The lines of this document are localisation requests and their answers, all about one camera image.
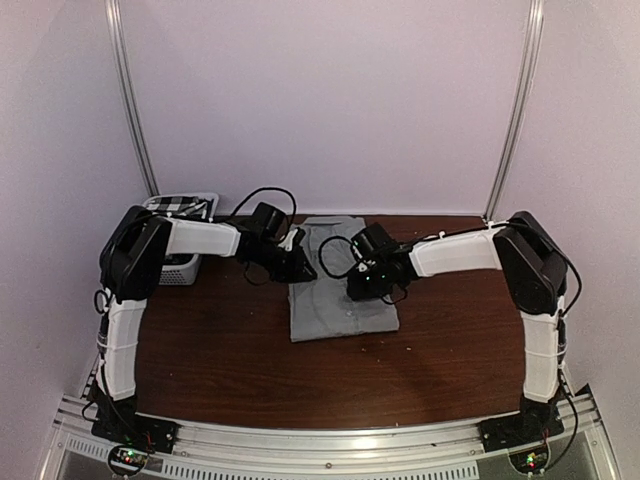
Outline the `grey long sleeve shirt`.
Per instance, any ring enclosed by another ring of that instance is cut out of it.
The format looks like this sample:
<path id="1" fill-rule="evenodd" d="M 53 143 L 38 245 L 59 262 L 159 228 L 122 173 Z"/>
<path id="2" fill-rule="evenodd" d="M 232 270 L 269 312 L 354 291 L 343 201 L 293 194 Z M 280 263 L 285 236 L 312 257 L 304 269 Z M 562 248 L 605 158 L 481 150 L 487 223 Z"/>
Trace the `grey long sleeve shirt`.
<path id="1" fill-rule="evenodd" d="M 334 274 L 354 263 L 347 241 L 365 227 L 365 220 L 351 216 L 308 217 L 300 224 L 307 258 L 317 272 L 312 282 L 289 286 L 290 341 L 306 341 L 394 332 L 400 323 L 397 310 L 383 301 L 354 301 L 347 295 L 347 281 L 332 279 L 321 268 L 324 262 Z"/>

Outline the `white plastic basket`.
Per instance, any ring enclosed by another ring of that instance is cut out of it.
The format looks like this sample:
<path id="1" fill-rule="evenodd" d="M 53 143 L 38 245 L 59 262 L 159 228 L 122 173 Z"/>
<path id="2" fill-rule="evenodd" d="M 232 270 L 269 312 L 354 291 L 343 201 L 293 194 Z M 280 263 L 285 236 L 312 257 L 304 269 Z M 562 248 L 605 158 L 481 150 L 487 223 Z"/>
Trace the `white plastic basket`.
<path id="1" fill-rule="evenodd" d="M 177 193 L 169 195 L 156 196 L 201 196 L 211 201 L 210 210 L 205 219 L 191 219 L 184 217 L 167 217 L 177 220 L 197 221 L 209 223 L 214 219 L 219 195 L 213 192 L 195 192 L 195 193 Z M 187 248 L 185 245 L 185 233 L 181 229 L 181 225 L 176 225 L 177 232 L 172 233 L 169 240 L 168 253 L 164 258 L 159 280 L 160 286 L 190 286 L 197 277 L 202 255 L 194 247 Z"/>

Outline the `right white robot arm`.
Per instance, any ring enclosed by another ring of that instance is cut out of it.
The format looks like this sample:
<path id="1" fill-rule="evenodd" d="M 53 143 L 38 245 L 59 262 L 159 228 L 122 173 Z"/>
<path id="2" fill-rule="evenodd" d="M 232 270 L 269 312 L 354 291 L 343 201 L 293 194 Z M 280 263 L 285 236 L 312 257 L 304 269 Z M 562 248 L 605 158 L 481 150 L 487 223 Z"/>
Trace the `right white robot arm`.
<path id="1" fill-rule="evenodd" d="M 459 232 L 439 232 L 406 242 L 378 223 L 351 240 L 355 264 L 346 274 L 353 301 L 390 301 L 421 278 L 496 270 L 504 275 L 524 327 L 523 398 L 532 403 L 513 419 L 519 440 L 535 440 L 551 424 L 545 406 L 557 398 L 567 348 L 566 318 L 574 302 L 566 298 L 567 278 L 577 270 L 527 211 L 503 222 Z"/>

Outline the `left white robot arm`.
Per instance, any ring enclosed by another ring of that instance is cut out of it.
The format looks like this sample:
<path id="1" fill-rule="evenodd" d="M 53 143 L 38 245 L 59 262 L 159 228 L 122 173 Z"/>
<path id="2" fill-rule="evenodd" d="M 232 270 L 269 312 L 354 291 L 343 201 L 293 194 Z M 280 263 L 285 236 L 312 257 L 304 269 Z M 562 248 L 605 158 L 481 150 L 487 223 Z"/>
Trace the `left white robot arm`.
<path id="1" fill-rule="evenodd" d="M 291 227 L 277 233 L 285 215 L 264 202 L 253 214 L 229 222 L 205 222 L 167 217 L 141 205 L 131 207 L 105 245 L 99 259 L 108 321 L 101 329 L 102 371 L 98 385 L 112 401 L 136 394 L 135 360 L 138 334 L 147 306 L 160 283 L 169 255 L 209 255 L 235 258 L 262 267 L 272 282 L 312 282 L 317 272 L 301 241 L 305 232 Z"/>

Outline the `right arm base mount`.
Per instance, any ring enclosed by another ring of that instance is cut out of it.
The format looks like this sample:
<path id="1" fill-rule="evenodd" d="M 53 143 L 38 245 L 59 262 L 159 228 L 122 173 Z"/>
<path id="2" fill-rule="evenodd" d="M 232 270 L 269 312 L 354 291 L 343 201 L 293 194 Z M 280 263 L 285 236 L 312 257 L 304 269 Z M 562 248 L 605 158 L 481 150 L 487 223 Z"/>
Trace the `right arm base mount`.
<path id="1" fill-rule="evenodd" d="M 523 475 L 542 474 L 551 464 L 549 440 L 564 432 L 561 420 L 542 421 L 514 414 L 483 420 L 479 431 L 486 453 L 507 450 L 513 469 Z"/>

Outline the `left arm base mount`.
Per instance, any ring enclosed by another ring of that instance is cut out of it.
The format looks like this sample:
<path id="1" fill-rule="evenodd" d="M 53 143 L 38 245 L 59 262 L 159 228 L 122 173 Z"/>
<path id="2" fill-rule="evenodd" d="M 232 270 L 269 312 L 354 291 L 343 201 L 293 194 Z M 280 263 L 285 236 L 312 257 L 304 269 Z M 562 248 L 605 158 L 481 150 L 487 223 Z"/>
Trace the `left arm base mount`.
<path id="1" fill-rule="evenodd" d="M 136 415 L 133 428 L 121 422 L 109 424 L 96 419 L 91 428 L 93 436 L 113 443 L 107 453 L 107 466 L 120 477 L 141 473 L 155 454 L 171 454 L 177 439 L 178 424 L 157 418 Z"/>

